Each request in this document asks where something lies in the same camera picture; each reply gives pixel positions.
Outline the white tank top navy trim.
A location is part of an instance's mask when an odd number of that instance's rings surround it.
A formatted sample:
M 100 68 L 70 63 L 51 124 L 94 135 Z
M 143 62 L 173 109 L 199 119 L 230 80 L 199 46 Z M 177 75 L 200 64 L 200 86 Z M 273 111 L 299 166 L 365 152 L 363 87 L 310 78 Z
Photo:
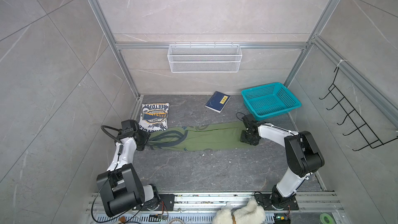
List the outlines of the white tank top navy trim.
M 142 104 L 139 121 L 140 129 L 148 133 L 167 130 L 169 107 L 169 103 Z

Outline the green tank top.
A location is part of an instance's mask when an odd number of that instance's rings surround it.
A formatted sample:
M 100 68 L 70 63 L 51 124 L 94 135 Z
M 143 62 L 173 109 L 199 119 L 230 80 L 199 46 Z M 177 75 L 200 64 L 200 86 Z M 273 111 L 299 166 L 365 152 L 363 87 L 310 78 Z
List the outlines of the green tank top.
M 241 132 L 245 129 L 242 122 L 173 127 L 151 133 L 147 146 L 152 150 L 178 151 L 251 148 L 249 144 L 240 141 Z

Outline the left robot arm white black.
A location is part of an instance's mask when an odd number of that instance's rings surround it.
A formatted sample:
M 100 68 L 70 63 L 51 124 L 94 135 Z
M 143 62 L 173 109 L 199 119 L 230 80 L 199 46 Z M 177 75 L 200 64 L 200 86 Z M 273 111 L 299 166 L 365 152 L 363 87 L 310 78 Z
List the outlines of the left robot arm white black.
M 144 186 L 133 167 L 136 151 L 142 151 L 150 133 L 136 127 L 117 129 L 102 125 L 101 130 L 115 142 L 115 154 L 107 171 L 96 179 L 98 193 L 108 217 L 119 217 L 140 205 L 154 201 L 152 185 Z

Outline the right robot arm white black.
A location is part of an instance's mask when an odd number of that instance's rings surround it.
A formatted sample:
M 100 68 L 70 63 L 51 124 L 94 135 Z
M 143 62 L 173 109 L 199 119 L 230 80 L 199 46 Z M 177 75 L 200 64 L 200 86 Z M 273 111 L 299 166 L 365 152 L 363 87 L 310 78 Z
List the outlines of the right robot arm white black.
M 267 139 L 285 148 L 288 168 L 283 178 L 273 186 L 266 200 L 262 193 L 255 193 L 255 199 L 265 210 L 283 210 L 291 207 L 297 190 L 305 180 L 324 166 L 324 157 L 308 131 L 290 131 L 271 123 L 255 120 L 252 114 L 239 118 L 245 126 L 240 141 L 252 146 L 261 139 Z

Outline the teal plastic basket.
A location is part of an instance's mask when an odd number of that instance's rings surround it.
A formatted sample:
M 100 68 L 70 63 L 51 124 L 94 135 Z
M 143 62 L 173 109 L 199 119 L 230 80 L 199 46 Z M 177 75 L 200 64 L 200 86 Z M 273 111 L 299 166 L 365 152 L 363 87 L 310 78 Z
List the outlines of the teal plastic basket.
M 241 95 L 245 106 L 257 121 L 287 114 L 302 106 L 297 97 L 281 83 L 244 89 Z

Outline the navy blue book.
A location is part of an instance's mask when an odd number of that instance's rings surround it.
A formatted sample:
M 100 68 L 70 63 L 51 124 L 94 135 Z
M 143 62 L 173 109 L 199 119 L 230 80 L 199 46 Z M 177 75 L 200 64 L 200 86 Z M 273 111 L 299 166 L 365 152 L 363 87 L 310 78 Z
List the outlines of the navy blue book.
M 217 113 L 221 113 L 224 109 L 225 105 L 228 103 L 230 99 L 230 95 L 221 93 L 219 91 L 215 91 L 215 93 L 211 96 L 211 98 L 205 104 L 205 107 L 213 110 Z

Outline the white fluffy plush toy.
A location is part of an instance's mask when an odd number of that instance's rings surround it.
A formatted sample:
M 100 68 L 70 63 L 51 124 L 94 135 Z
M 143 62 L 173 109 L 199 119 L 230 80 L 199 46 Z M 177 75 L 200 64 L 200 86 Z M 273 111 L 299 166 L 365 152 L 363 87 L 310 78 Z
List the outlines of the white fluffy plush toy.
M 222 207 L 212 220 L 213 224 L 262 224 L 265 222 L 264 208 L 255 199 L 250 199 L 246 206 L 232 211 L 228 203 Z

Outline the green tape roll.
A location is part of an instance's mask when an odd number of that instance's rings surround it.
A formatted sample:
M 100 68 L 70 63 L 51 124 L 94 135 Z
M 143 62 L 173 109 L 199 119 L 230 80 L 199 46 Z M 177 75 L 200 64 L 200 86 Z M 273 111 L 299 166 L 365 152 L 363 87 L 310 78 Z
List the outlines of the green tape roll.
M 336 224 L 333 217 L 327 213 L 320 214 L 319 218 L 322 224 Z

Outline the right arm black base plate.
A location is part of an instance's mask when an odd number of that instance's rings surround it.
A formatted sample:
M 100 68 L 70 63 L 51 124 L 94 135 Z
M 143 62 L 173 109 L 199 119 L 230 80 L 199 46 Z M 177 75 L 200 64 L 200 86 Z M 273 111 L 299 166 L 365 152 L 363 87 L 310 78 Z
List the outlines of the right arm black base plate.
M 253 194 L 256 202 L 264 208 L 266 211 L 298 211 L 299 206 L 295 196 L 289 198 L 280 197 L 277 194 L 263 194 L 255 192 Z

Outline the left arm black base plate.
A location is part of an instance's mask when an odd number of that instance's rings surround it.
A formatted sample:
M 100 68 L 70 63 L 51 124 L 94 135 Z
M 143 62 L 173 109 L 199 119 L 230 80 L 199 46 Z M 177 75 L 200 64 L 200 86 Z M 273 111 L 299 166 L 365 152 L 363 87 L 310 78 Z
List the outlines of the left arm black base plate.
M 149 211 L 172 211 L 175 204 L 174 194 L 160 194 L 145 203 L 144 209 Z

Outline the aluminium mounting rail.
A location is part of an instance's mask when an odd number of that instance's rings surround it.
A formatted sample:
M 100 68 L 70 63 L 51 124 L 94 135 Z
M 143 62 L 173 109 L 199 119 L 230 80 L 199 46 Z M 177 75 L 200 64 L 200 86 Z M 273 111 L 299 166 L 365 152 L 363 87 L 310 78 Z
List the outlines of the aluminium mounting rail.
M 119 217 L 108 217 L 100 197 L 95 194 L 89 199 L 85 224 L 210 224 L 216 213 L 228 203 L 232 210 L 240 209 L 255 192 L 161 192 L 174 194 L 175 204 L 172 211 L 149 211 L 142 206 L 133 208 Z M 266 224 L 321 224 L 320 214 L 327 213 L 336 224 L 349 224 L 345 210 L 334 192 L 299 192 L 295 195 L 298 211 L 266 211 Z

